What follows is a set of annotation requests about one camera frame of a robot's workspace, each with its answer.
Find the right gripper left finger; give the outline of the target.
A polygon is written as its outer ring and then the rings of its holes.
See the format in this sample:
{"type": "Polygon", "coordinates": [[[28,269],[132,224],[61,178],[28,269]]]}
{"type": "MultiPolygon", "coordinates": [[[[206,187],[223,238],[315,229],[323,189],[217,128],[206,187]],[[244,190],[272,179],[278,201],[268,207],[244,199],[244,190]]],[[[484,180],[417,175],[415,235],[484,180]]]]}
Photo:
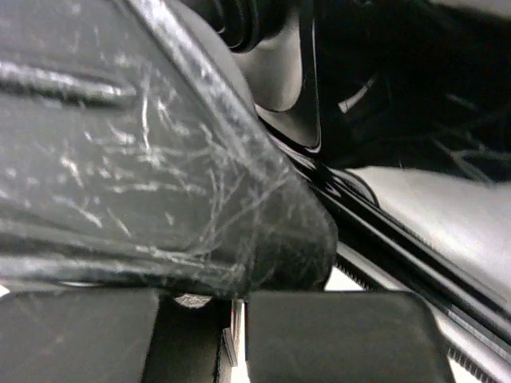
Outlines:
{"type": "Polygon", "coordinates": [[[157,290],[19,291],[1,298],[4,382],[228,382],[229,301],[157,290]]]}

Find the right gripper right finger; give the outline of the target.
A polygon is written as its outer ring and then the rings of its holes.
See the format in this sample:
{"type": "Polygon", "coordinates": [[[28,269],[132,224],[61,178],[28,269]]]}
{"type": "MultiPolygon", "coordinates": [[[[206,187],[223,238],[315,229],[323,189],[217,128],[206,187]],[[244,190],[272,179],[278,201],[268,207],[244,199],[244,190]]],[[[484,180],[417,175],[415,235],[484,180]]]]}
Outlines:
{"type": "Polygon", "coordinates": [[[452,382],[430,308],[406,292],[270,292],[248,299],[252,382],[452,382]]]}

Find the black white space suitcase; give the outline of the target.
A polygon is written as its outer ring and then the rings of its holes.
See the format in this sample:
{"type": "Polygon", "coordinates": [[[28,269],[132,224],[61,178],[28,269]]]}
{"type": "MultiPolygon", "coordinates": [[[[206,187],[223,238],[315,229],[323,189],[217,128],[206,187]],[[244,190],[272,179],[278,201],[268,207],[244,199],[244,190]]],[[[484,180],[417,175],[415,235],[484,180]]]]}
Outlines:
{"type": "Polygon", "coordinates": [[[406,292],[510,379],[507,1],[4,1],[1,298],[406,292]]]}

